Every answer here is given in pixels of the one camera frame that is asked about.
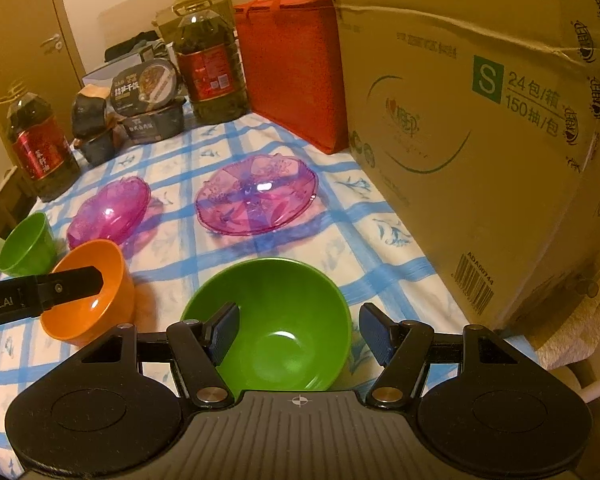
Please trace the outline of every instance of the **wooden door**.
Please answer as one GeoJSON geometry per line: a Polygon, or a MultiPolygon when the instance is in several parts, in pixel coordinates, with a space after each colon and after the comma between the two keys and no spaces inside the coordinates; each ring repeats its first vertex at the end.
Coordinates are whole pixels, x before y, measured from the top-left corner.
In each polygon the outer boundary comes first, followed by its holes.
{"type": "MultiPolygon", "coordinates": [[[[0,101],[17,80],[51,104],[68,139],[71,107],[82,87],[60,27],[54,0],[0,0],[0,101]]],[[[9,104],[0,104],[5,138],[9,104]]]]}

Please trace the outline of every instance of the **pink transparent plate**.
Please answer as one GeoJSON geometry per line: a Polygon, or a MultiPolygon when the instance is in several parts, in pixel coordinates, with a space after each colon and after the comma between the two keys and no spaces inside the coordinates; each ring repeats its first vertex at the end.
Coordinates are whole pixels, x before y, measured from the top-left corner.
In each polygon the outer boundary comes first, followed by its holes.
{"type": "Polygon", "coordinates": [[[252,155],[216,171],[196,196],[198,220],[223,235],[273,231],[309,207],[318,177],[298,158],[252,155]]]}
{"type": "Polygon", "coordinates": [[[149,185],[137,176],[110,182],[78,209],[66,232],[69,248],[96,238],[124,243],[142,222],[150,199],[149,185]]]}

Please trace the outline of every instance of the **cardboard box behind bottle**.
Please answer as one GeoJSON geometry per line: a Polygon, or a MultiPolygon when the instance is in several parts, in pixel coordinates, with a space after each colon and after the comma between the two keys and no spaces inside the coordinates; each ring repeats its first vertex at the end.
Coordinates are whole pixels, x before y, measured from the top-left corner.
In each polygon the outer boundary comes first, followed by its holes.
{"type": "Polygon", "coordinates": [[[600,0],[335,0],[353,155],[471,322],[600,248],[600,0]]]}

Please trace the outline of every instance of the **tablecloth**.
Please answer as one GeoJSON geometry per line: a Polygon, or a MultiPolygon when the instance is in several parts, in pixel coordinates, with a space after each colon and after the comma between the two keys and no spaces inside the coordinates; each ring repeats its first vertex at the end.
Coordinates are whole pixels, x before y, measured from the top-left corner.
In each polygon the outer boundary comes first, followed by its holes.
{"type": "MultiPolygon", "coordinates": [[[[187,107],[187,124],[192,125],[187,107]]],[[[348,152],[325,155],[284,128],[256,115],[218,126],[190,128],[156,144],[135,146],[86,171],[64,195],[34,210],[46,213],[60,252],[80,205],[112,180],[137,175],[152,201],[123,252],[136,286],[136,325],[154,332],[180,319],[194,291],[225,267],[258,256],[284,256],[311,264],[342,290],[353,319],[349,360],[335,388],[367,390],[381,368],[360,337],[358,309],[372,301],[395,320],[419,319],[437,332],[460,333],[466,324],[440,277],[408,230],[348,152]],[[319,178],[311,207],[291,224],[254,237],[225,237],[200,225],[196,190],[211,174],[251,153],[301,158],[319,178]]],[[[530,353],[523,340],[517,346],[530,353]]],[[[22,471],[4,433],[4,414],[15,396],[74,349],[46,336],[37,319],[0,327],[0,473],[22,471]]],[[[435,365],[428,386],[454,373],[435,365]]],[[[145,365],[145,375],[173,388],[168,365],[145,365]]]]}

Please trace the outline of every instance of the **gray ridged surface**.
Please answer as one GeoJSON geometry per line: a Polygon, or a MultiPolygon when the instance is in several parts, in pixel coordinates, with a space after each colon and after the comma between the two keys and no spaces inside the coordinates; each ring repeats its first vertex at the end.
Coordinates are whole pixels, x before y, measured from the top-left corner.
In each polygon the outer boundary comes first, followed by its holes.
{"type": "MultiPolygon", "coordinates": [[[[234,408],[197,415],[167,453],[125,480],[470,479],[418,441],[397,413],[353,392],[248,392],[234,408]]],[[[44,478],[27,474],[26,480],[44,478]]],[[[556,480],[576,479],[571,473],[556,480]]]]}

